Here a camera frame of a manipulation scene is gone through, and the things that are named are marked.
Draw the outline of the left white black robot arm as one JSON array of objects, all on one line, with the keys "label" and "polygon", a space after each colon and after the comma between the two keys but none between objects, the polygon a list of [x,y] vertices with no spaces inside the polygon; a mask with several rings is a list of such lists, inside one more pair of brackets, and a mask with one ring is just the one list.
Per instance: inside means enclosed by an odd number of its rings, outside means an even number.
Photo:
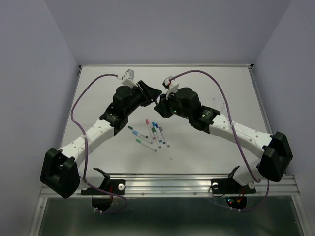
[{"label": "left white black robot arm", "polygon": [[152,88],[142,80],[135,86],[120,86],[113,101],[95,124],[76,140],[61,149],[50,148],[44,156],[40,181],[63,198],[70,197],[83,176],[79,166],[99,145],[117,135],[128,123],[128,116],[138,107],[156,101],[161,90]]}]

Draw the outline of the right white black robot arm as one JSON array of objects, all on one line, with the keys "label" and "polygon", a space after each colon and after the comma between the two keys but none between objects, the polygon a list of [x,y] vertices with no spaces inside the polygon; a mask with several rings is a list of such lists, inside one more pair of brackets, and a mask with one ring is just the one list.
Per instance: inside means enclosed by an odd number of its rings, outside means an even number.
[{"label": "right white black robot arm", "polygon": [[197,93],[190,88],[181,88],[170,95],[162,94],[154,110],[164,118],[172,115],[185,118],[193,128],[231,141],[240,150],[246,149],[258,158],[232,170],[226,180],[226,186],[232,192],[255,180],[281,181],[293,158],[285,134],[262,133],[229,121],[218,110],[202,105]]}]

